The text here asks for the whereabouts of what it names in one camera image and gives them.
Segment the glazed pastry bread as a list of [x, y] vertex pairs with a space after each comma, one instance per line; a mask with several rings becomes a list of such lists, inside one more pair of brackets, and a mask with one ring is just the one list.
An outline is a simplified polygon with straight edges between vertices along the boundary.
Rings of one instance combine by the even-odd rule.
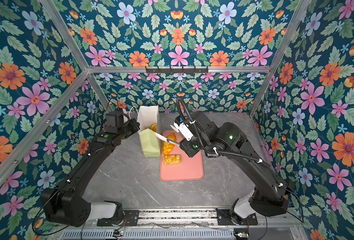
[[178, 165], [182, 161], [180, 155], [166, 155], [163, 158], [164, 165], [166, 166], [173, 166]]

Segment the white and green paper bag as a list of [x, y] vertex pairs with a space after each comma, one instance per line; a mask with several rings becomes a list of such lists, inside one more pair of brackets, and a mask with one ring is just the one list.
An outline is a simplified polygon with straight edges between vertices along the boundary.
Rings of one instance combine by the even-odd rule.
[[161, 141], [156, 137], [150, 127], [152, 124], [159, 122], [159, 106], [140, 106], [132, 107], [128, 115], [131, 113], [137, 113], [136, 120], [140, 123], [139, 138], [141, 149], [145, 158], [156, 158], [161, 156]]

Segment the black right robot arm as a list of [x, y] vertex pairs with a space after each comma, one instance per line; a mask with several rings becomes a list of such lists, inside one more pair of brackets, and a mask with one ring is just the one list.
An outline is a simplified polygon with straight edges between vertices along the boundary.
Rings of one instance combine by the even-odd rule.
[[265, 217], [287, 213], [289, 202], [285, 196], [293, 189], [293, 184], [273, 172], [271, 164], [255, 151], [237, 125], [226, 122], [218, 127], [205, 113], [198, 111], [176, 117], [173, 126], [183, 138], [179, 147], [189, 157], [200, 152], [208, 158], [226, 157], [255, 184], [253, 192], [234, 202], [230, 209], [232, 216], [245, 219], [255, 213]]

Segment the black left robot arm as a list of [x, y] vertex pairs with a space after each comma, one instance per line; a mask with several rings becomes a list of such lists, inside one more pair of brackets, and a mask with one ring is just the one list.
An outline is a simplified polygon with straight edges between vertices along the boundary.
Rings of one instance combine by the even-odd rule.
[[80, 227], [90, 220], [124, 221], [122, 204], [115, 201], [89, 203], [83, 199], [86, 187], [104, 160], [122, 140], [137, 133], [140, 123], [121, 111], [107, 114], [107, 125], [89, 143], [86, 153], [66, 177], [54, 188], [42, 192], [40, 199], [47, 221]]

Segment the long braided bread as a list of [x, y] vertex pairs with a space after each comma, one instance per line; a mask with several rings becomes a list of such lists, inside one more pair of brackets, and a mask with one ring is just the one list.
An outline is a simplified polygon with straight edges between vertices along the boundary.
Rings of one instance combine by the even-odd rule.
[[[176, 134], [175, 133], [171, 133], [170, 135], [167, 136], [167, 139], [168, 140], [172, 140], [172, 141], [176, 141]], [[166, 156], [166, 155], [169, 155], [172, 150], [174, 149], [175, 145], [174, 144], [171, 144], [169, 143], [168, 141], [166, 142], [163, 142], [163, 154]]]

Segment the small round yellow bun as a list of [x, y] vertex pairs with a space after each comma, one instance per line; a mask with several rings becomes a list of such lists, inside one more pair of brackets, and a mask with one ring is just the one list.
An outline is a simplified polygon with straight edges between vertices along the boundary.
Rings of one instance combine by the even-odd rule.
[[158, 125], [157, 125], [157, 123], [155, 123], [155, 124], [152, 124], [151, 125], [151, 127], [150, 127], [150, 129], [153, 131], [153, 132], [157, 132], [157, 127], [158, 127]]

